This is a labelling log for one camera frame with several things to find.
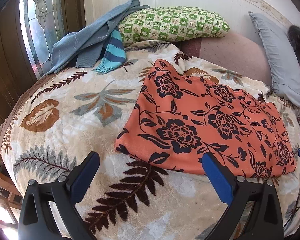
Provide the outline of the orange floral garment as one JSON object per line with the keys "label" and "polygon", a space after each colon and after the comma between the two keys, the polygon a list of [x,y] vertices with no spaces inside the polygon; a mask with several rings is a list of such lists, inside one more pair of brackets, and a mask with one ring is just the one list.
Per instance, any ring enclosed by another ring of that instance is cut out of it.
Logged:
{"label": "orange floral garment", "polygon": [[233,174],[279,177],[296,169],[276,106],[242,89],[178,74],[158,59],[115,149],[167,170],[204,174],[210,153]]}

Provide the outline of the grey-blue pillow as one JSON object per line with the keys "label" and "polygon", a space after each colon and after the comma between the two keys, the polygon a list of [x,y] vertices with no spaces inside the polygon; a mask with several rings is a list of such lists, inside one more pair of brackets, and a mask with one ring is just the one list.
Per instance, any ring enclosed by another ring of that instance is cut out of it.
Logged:
{"label": "grey-blue pillow", "polygon": [[249,17],[262,41],[275,94],[300,108],[300,66],[287,34],[260,13]]}

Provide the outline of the floral leaf-print blanket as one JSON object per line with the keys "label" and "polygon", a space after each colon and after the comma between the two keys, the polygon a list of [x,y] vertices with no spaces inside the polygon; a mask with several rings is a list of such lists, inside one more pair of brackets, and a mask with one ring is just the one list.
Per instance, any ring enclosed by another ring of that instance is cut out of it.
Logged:
{"label": "floral leaf-print blanket", "polygon": [[203,77],[273,103],[296,160],[293,172],[248,178],[272,182],[281,206],[283,234],[300,227],[300,125],[295,108],[261,81],[184,54],[163,41],[126,48],[127,62],[107,74],[67,68],[39,80],[1,126],[0,152],[21,194],[69,175],[91,152],[100,168],[76,209],[97,239],[206,239],[226,209],[205,174],[167,170],[115,149],[149,71],[158,59],[178,74]]}

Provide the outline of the pink bolster cushion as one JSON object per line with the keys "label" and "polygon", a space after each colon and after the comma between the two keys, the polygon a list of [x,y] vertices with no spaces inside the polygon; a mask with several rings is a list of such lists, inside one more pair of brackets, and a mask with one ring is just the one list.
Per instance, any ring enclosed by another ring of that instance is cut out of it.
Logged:
{"label": "pink bolster cushion", "polygon": [[272,84],[264,48],[236,32],[231,31],[223,38],[204,37],[183,41],[179,48],[187,55],[205,59],[267,85]]}

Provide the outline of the teal striped garment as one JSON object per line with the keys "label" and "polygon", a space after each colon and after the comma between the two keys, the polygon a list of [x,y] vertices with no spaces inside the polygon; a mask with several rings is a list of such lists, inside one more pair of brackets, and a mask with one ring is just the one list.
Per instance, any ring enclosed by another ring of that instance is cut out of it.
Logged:
{"label": "teal striped garment", "polygon": [[116,27],[109,38],[106,39],[102,47],[102,59],[100,64],[93,71],[107,74],[124,64],[127,60],[126,52],[123,47],[122,37],[118,27]]}

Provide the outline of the blue-grey cloth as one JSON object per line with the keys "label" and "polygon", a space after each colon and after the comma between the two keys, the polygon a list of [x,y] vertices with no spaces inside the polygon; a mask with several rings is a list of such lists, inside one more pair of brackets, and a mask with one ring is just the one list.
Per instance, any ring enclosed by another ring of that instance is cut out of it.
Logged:
{"label": "blue-grey cloth", "polygon": [[139,0],[129,0],[80,31],[66,34],[52,47],[51,66],[46,75],[60,72],[74,57],[77,58],[77,68],[94,66],[119,22],[136,11],[148,8],[149,5],[141,5]]}

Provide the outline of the wooden stained-glass door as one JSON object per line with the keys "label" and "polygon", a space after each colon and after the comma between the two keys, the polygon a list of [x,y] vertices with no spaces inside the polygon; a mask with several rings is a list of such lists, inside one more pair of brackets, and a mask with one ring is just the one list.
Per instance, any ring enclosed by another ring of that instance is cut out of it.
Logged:
{"label": "wooden stained-glass door", "polygon": [[53,45],[84,26],[84,0],[0,0],[0,125],[49,71]]}

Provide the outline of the green checkered pillow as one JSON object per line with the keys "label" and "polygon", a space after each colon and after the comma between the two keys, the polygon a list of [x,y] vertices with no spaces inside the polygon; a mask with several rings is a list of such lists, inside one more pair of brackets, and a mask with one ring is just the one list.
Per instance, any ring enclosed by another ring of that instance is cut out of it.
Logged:
{"label": "green checkered pillow", "polygon": [[118,25],[123,45],[162,40],[180,42],[198,37],[225,37],[230,26],[216,12],[199,7],[156,7],[136,11]]}

